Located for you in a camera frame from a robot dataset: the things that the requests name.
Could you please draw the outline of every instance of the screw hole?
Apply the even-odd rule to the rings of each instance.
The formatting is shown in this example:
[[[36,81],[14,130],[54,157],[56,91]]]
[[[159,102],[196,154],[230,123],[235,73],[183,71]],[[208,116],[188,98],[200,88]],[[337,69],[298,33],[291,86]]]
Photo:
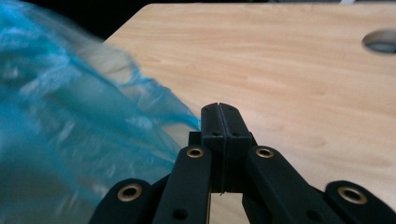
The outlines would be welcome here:
[[[311,219],[313,221],[316,221],[316,222],[322,222],[323,221],[322,216],[317,211],[307,210],[306,211],[306,215],[308,216],[309,219]]]
[[[141,194],[142,194],[142,188],[140,187],[140,185],[131,184],[120,189],[117,196],[119,197],[119,200],[122,202],[130,202],[140,197]]]
[[[187,155],[191,158],[200,158],[204,156],[204,152],[200,148],[191,148],[187,150]]]
[[[267,148],[259,148],[256,150],[256,154],[263,158],[271,158],[274,156],[274,152]]]
[[[176,220],[186,220],[189,216],[189,212],[184,208],[175,209],[173,218]]]
[[[367,203],[367,197],[364,196],[360,191],[350,188],[350,187],[340,187],[338,190],[338,194],[350,203],[355,204],[365,204]]]
[[[379,30],[366,35],[361,41],[369,50],[383,54],[396,53],[396,30]]]

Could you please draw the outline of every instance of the dark background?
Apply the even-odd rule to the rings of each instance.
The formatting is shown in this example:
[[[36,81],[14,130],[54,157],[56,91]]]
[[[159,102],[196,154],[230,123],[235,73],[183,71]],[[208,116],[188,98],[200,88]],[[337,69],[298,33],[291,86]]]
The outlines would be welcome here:
[[[252,2],[340,2],[340,0],[23,0],[52,9],[79,24],[88,32],[107,39],[140,8],[150,3],[252,3]]]

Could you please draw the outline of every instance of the blue plastic bag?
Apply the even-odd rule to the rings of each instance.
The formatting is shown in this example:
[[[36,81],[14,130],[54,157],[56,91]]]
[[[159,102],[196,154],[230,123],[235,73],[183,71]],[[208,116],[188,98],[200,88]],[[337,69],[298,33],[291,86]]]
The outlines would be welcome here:
[[[167,175],[198,127],[125,52],[0,2],[0,223],[87,223],[117,182]]]

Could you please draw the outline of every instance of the wooden table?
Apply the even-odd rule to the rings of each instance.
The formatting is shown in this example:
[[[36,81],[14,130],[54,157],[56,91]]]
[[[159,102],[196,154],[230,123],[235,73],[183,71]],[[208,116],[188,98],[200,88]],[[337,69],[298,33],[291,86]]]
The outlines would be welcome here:
[[[312,186],[345,179],[396,208],[396,55],[361,43],[396,29],[395,4],[149,5],[108,40],[200,116],[239,108],[260,145]],[[212,223],[248,223],[213,195]]]

